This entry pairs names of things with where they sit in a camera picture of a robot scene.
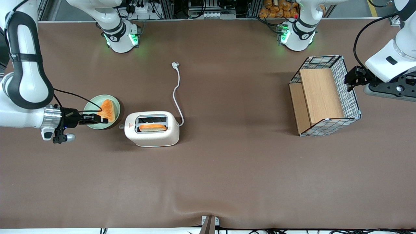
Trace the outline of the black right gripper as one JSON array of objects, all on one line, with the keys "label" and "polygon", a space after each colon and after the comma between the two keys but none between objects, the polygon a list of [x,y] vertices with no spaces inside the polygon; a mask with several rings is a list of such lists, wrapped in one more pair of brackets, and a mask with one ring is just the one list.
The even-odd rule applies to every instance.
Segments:
[{"label": "black right gripper", "polygon": [[75,128],[80,125],[91,124],[108,124],[109,121],[106,118],[101,118],[100,115],[91,114],[79,114],[77,109],[73,108],[60,108],[61,110],[61,129]]}]

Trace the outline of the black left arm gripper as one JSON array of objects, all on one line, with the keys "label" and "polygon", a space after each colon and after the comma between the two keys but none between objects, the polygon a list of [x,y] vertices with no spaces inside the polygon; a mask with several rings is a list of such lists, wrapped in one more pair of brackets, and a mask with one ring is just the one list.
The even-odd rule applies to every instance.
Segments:
[{"label": "black left arm gripper", "polygon": [[366,85],[374,81],[375,77],[373,73],[362,66],[353,67],[353,73],[347,73],[344,78],[344,84],[347,85],[347,92],[351,92],[355,86]]}]

